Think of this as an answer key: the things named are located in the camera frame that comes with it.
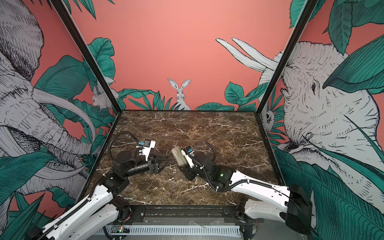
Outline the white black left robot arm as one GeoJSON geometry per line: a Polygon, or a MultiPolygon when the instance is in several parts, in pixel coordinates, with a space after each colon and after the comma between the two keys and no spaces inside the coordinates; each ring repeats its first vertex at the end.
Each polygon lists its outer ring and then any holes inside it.
{"type": "Polygon", "coordinates": [[[85,240],[114,221],[125,222],[132,215],[130,203],[120,196],[129,185],[129,177],[149,172],[158,174],[171,158],[153,154],[147,160],[122,151],[112,159],[113,168],[102,177],[90,193],[58,219],[25,234],[27,240],[85,240]]]}

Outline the grey remote control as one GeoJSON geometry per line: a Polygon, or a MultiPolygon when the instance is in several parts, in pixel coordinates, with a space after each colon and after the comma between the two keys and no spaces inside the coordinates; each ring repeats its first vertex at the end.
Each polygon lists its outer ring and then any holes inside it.
{"type": "Polygon", "coordinates": [[[176,146],[175,148],[173,148],[171,150],[171,153],[180,167],[184,167],[188,165],[188,161],[186,157],[183,155],[182,150],[179,146],[176,146]]]}

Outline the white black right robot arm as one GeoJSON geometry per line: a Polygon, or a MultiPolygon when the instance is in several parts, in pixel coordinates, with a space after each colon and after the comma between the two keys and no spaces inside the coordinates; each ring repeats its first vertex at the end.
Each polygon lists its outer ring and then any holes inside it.
{"type": "Polygon", "coordinates": [[[297,233],[310,235],[313,203],[298,185],[272,185],[227,166],[216,165],[204,154],[175,154],[179,168],[188,180],[203,179],[218,193],[247,195],[244,214],[250,219],[271,219],[286,224],[297,233]]]}

